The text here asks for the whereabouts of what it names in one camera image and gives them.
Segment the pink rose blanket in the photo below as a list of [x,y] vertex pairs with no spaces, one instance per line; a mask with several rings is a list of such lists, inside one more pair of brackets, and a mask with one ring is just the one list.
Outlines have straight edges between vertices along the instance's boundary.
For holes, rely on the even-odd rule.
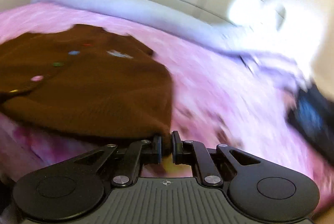
[[172,129],[209,148],[229,144],[309,176],[320,192],[318,211],[333,206],[333,167],[285,120],[294,97],[264,83],[242,64],[160,30],[102,14],[37,3],[1,13],[1,41],[26,32],[56,33],[75,24],[131,35],[152,48],[172,73]]

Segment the lavender striped quilt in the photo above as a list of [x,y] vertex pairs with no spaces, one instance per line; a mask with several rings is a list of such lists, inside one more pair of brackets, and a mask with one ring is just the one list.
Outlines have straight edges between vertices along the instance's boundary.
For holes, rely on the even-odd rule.
[[218,54],[241,56],[255,74],[274,79],[279,87],[310,86],[296,60],[283,50],[275,32],[260,32],[250,27],[207,23],[184,12],[149,0],[31,0],[106,16],[123,18],[153,27],[190,41]]

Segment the brown knitted vest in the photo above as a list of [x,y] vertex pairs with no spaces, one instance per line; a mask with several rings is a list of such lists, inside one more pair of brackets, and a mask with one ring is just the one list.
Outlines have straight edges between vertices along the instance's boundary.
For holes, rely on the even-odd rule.
[[1,45],[1,111],[64,134],[169,137],[173,82],[131,36],[75,25]]

